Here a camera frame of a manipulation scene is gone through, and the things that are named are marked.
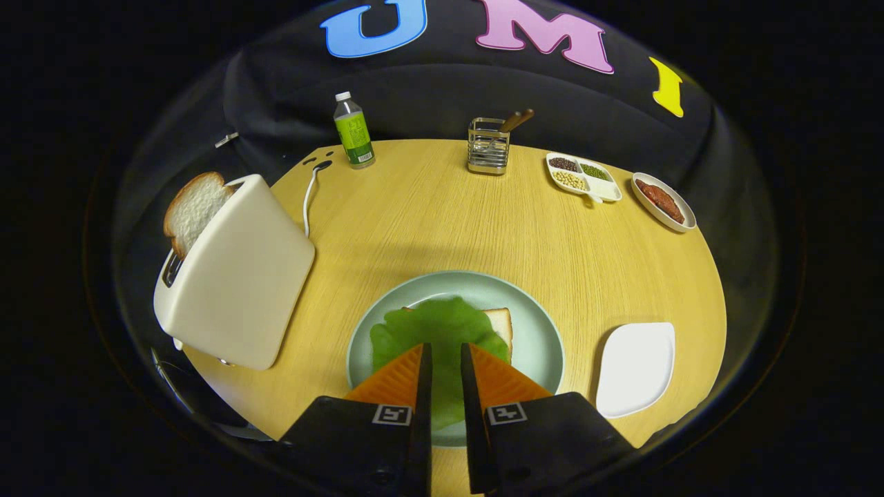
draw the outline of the green lettuce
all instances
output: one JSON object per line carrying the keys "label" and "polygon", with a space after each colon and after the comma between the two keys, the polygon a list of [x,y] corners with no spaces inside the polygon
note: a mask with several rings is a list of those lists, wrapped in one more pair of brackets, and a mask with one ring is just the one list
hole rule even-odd
{"label": "green lettuce", "polygon": [[492,330],[491,320],[460,297],[424,301],[413,310],[392,310],[384,320],[370,332],[374,371],[417,344],[432,344],[434,431],[463,420],[462,343],[475,343],[509,362],[507,344]]}

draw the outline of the letter m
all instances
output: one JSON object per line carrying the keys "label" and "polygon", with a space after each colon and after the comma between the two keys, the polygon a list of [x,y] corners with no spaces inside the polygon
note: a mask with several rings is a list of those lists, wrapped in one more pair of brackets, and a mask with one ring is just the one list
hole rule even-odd
{"label": "letter m", "polygon": [[515,25],[529,37],[542,53],[548,54],[566,37],[571,47],[561,55],[567,60],[600,73],[612,74],[602,44],[604,29],[586,19],[560,14],[546,20],[519,0],[479,0],[485,4],[488,31],[476,43],[489,49],[522,50],[525,42],[515,37]]}

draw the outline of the plate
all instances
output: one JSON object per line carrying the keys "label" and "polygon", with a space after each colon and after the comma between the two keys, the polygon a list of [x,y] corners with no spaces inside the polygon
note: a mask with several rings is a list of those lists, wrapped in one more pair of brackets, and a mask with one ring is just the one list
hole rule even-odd
{"label": "plate", "polygon": [[[600,180],[599,178],[596,178],[594,176],[590,176],[589,174],[584,174],[583,172],[573,172],[573,171],[568,171],[565,169],[559,169],[558,167],[553,167],[550,164],[550,160],[554,159],[556,157],[561,157],[561,158],[567,159],[569,161],[572,161],[577,164],[577,167],[580,167],[580,164],[587,164],[592,167],[595,167],[596,169],[599,169],[604,174],[606,174],[608,179],[610,179],[611,181]],[[553,181],[555,181],[555,184],[558,185],[559,188],[561,188],[565,191],[568,191],[568,192],[571,192],[574,194],[579,194],[579,195],[586,193],[586,192],[580,191],[576,188],[571,188],[567,185],[560,183],[553,176],[554,171],[564,171],[564,172],[569,172],[571,174],[574,174],[575,176],[577,176],[578,178],[583,180],[583,183],[586,184],[587,188],[589,189],[588,191],[592,192],[594,195],[598,196],[599,198],[601,198],[602,200],[604,200],[606,202],[617,202],[618,200],[623,198],[623,193],[620,191],[620,187],[617,186],[617,183],[615,183],[613,181],[613,176],[611,176],[611,173],[602,164],[599,164],[598,162],[591,161],[590,159],[584,159],[582,157],[574,157],[574,156],[569,156],[569,155],[565,155],[565,154],[560,154],[558,152],[550,152],[550,153],[546,154],[546,169],[549,171],[550,177],[552,178]]]}
{"label": "plate", "polygon": [[[684,223],[679,223],[675,219],[669,217],[660,207],[654,205],[648,197],[644,196],[642,190],[638,189],[638,184],[636,180],[644,181],[649,185],[656,185],[660,187],[664,192],[668,193],[669,196],[675,201],[675,205],[678,206],[678,209],[682,212],[684,216]],[[692,230],[697,227],[697,218],[694,216],[694,211],[691,210],[690,206],[687,202],[684,201],[681,195],[678,195],[675,190],[670,188],[666,183],[660,181],[650,174],[645,174],[643,172],[633,172],[632,173],[632,191],[636,193],[638,197],[638,201],[650,212],[657,220],[664,225],[674,229],[677,232],[684,233],[688,230]]]}
{"label": "plate", "polygon": [[634,323],[617,328],[602,352],[596,410],[613,419],[649,408],[669,387],[674,365],[672,323]]}
{"label": "plate", "polygon": [[[347,350],[350,388],[371,376],[373,325],[384,314],[413,307],[429,299],[460,296],[477,309],[509,309],[513,321],[513,366],[543,388],[556,393],[565,372],[565,348],[553,319],[534,298],[519,287],[489,274],[472,271],[432,272],[410,279],[387,292],[362,316]],[[466,447],[466,425],[461,421],[432,434],[432,444]]]}

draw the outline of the white dish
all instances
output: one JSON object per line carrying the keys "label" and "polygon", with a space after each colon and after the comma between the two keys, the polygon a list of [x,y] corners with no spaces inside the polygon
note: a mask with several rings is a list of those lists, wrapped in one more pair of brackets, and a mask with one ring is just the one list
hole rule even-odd
{"label": "white dish", "polygon": [[674,366],[672,323],[634,323],[617,328],[602,352],[596,410],[612,419],[649,408],[669,387]]}
{"label": "white dish", "polygon": [[[573,171],[568,171],[567,169],[559,169],[558,167],[553,167],[550,164],[550,160],[552,160],[556,157],[567,159],[567,160],[577,164],[577,167],[580,168],[581,171],[580,172],[573,172]],[[600,171],[604,172],[605,175],[607,175],[608,179],[610,179],[611,181],[600,180],[599,178],[596,178],[594,176],[590,176],[589,174],[585,174],[583,172],[583,168],[580,167],[580,163],[587,164],[592,167],[595,167],[596,169],[599,169]],[[602,164],[599,164],[598,162],[591,161],[590,159],[584,159],[582,157],[569,156],[569,155],[565,155],[565,154],[560,154],[558,152],[550,152],[550,153],[546,154],[546,169],[549,171],[550,177],[552,177],[552,180],[555,181],[555,184],[558,185],[559,188],[561,188],[565,191],[568,191],[568,192],[571,192],[574,194],[579,194],[579,195],[587,194],[587,191],[588,191],[590,194],[595,195],[596,197],[598,197],[601,200],[606,201],[606,202],[617,202],[618,200],[623,198],[623,193],[620,191],[620,187],[617,186],[617,183],[615,183],[613,181],[613,176],[611,176],[611,173]],[[562,184],[560,181],[556,180],[555,177],[553,176],[553,172],[556,172],[556,171],[563,171],[563,172],[568,172],[570,174],[574,174],[576,177],[583,180],[583,183],[587,187],[587,191],[579,191],[576,188],[572,188],[572,187]]]}
{"label": "white dish", "polygon": [[[673,201],[675,201],[675,205],[678,207],[678,210],[682,212],[684,216],[684,223],[679,223],[675,219],[669,217],[660,207],[654,205],[651,202],[651,199],[644,196],[642,190],[638,188],[638,184],[636,180],[641,180],[648,185],[655,185],[660,187],[664,192],[668,193],[669,196],[672,197]],[[687,202],[684,201],[681,195],[678,195],[675,190],[670,188],[666,183],[660,181],[650,174],[645,174],[643,172],[633,172],[632,173],[632,191],[636,193],[638,197],[638,201],[650,212],[657,220],[664,225],[674,229],[677,232],[684,233],[688,230],[692,230],[697,227],[697,218],[694,216],[694,211],[691,210],[690,206]]]}

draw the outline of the toast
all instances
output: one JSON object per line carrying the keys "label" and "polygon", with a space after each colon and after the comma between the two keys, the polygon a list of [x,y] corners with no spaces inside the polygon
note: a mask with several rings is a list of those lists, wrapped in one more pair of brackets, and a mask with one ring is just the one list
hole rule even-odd
{"label": "toast", "polygon": [[509,309],[488,309],[482,312],[491,320],[492,330],[507,344],[507,358],[513,362],[513,320],[509,316]]}
{"label": "toast", "polygon": [[169,204],[163,218],[163,234],[171,239],[172,250],[182,260],[194,246],[234,188],[226,187],[218,172],[204,172],[188,181]]}

